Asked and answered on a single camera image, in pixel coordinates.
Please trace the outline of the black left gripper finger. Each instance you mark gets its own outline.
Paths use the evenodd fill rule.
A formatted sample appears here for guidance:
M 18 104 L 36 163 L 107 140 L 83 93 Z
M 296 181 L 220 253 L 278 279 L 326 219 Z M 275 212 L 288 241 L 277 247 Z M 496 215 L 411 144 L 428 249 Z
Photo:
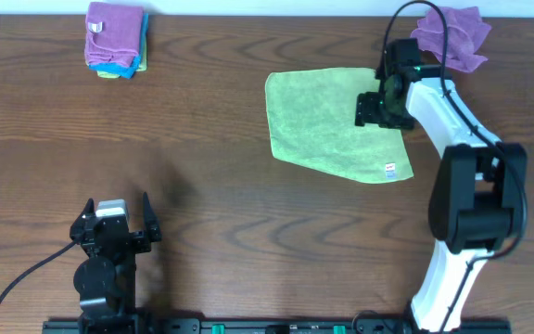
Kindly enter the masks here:
M 74 242 L 80 242 L 85 234 L 87 223 L 95 215 L 95 204 L 93 199 L 86 201 L 82 212 L 70 227 L 70 239 Z
M 162 234 L 159 226 L 159 220 L 154 213 L 151 203 L 149 201 L 148 194 L 143 193 L 143 218 L 146 228 L 147 237 L 151 242 L 159 242 L 162 240 Z

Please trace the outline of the light green cloth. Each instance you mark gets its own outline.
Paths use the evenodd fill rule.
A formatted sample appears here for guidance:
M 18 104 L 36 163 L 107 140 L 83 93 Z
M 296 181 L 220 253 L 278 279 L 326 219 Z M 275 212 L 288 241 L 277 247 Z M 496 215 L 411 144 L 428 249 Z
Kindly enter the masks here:
M 271 73 L 265 100 L 273 156 L 365 184 L 412 178 L 399 130 L 354 124 L 358 94 L 377 89 L 369 68 Z

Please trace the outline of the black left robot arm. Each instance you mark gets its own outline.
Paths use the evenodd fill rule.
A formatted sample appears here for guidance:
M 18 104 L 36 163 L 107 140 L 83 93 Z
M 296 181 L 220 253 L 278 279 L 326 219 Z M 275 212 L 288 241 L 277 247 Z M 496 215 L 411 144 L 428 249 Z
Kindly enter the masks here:
M 70 228 L 70 238 L 87 259 L 79 265 L 73 285 L 80 296 L 81 333 L 158 333 L 154 316 L 136 307 L 136 255 L 147 253 L 162 239 L 159 220 L 147 193 L 142 198 L 145 228 L 129 230 L 123 199 L 86 202 Z

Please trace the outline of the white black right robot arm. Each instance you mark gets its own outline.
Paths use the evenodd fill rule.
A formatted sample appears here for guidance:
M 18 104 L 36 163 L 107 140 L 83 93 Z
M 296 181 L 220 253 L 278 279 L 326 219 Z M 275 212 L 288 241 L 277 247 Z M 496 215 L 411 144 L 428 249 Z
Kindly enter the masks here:
M 528 218 L 524 188 L 527 153 L 486 129 L 465 105 L 454 82 L 415 69 L 392 74 L 374 92 L 357 96 L 355 123 L 410 129 L 420 123 L 440 156 L 428 206 L 435 239 L 421 288 L 396 333 L 499 333 L 502 320 L 465 321 L 468 294 L 484 265 L 506 256 Z

